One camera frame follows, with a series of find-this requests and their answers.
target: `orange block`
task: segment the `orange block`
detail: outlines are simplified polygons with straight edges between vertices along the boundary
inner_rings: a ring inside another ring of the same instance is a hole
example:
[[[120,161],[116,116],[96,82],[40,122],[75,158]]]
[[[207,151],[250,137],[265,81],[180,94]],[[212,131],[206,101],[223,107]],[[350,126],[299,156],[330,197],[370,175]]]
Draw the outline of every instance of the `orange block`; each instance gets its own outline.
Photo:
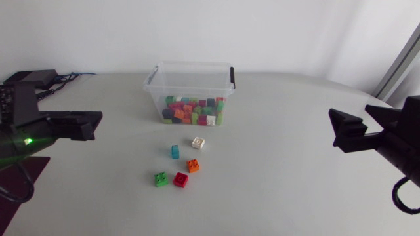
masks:
[[[184,113],[191,114],[192,113],[192,106],[191,105],[184,105]]]
[[[173,116],[178,118],[178,119],[183,119],[184,118],[184,112],[182,110],[176,109],[175,114]]]
[[[187,161],[186,165],[190,173],[200,170],[200,165],[198,164],[197,159],[192,159],[191,161]]]

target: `green led light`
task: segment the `green led light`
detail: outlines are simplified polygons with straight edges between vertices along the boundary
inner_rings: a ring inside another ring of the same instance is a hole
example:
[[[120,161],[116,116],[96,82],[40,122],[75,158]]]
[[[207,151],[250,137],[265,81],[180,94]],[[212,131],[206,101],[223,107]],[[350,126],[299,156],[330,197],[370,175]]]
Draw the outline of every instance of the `green led light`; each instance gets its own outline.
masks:
[[[25,145],[28,145],[28,144],[30,144],[30,143],[32,143],[32,139],[31,138],[26,138],[25,140],[24,140],[24,142],[25,142]]]

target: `container handle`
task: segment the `container handle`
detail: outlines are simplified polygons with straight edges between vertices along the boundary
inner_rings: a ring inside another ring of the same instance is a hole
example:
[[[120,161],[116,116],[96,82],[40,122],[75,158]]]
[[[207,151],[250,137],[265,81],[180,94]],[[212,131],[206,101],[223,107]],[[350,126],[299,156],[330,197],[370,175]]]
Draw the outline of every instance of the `container handle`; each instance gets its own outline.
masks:
[[[234,89],[236,89],[236,84],[235,84],[235,68],[233,66],[230,67],[230,82],[234,84]]]

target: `white wall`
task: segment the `white wall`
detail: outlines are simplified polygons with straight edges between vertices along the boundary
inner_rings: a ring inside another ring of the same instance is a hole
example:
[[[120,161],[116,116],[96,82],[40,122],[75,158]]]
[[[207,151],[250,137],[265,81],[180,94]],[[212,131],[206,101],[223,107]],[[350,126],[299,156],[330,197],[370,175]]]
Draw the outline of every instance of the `white wall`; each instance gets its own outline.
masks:
[[[418,0],[3,0],[0,80],[149,71],[160,60],[323,77],[371,92],[420,22]]]

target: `green block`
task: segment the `green block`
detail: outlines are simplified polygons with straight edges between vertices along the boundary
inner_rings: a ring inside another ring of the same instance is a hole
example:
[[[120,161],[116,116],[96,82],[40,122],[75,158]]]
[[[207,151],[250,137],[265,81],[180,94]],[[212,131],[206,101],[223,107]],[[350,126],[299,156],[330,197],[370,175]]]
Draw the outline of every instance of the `green block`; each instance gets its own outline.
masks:
[[[204,115],[212,115],[213,114],[213,108],[212,107],[204,107],[203,108],[203,114]]]
[[[223,111],[223,108],[224,108],[224,102],[223,101],[219,101],[217,103],[217,108],[216,108],[217,112]]]
[[[193,112],[197,113],[198,115],[201,115],[201,113],[203,112],[203,108],[201,106],[196,106]]]
[[[219,113],[217,114],[216,125],[221,125],[222,122],[223,122],[223,114]]]
[[[195,113],[195,112],[191,113],[191,123],[193,125],[196,125],[197,124],[197,120],[198,120],[198,114]]]
[[[166,105],[169,105],[170,103],[175,102],[175,98],[173,96],[167,96],[165,101],[166,101]]]
[[[162,172],[155,174],[155,185],[156,187],[162,187],[168,184],[168,178],[166,178],[166,173]]]

